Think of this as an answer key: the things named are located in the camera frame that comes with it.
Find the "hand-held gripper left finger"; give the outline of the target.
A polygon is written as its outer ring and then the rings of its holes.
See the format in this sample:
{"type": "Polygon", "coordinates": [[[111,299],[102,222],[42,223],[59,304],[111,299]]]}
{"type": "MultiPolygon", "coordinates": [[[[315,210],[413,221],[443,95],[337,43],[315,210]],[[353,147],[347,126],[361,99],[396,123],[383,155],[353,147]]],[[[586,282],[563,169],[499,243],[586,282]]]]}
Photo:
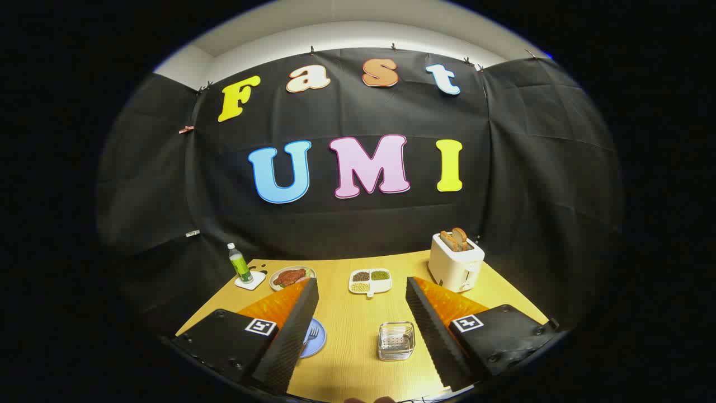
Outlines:
{"type": "Polygon", "coordinates": [[[318,301],[317,280],[303,280],[237,313],[216,309],[171,346],[230,383],[285,393],[318,301]]]}

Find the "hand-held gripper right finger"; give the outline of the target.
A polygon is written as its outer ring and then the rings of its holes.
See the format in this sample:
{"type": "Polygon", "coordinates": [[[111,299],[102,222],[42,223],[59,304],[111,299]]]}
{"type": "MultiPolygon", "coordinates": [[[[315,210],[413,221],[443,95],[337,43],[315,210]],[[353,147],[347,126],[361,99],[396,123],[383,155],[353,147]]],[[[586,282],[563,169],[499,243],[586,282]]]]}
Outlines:
{"type": "Polygon", "coordinates": [[[560,339],[553,321],[540,324],[510,304],[486,308],[418,277],[407,278],[405,299],[453,392],[516,373],[560,339]]]}

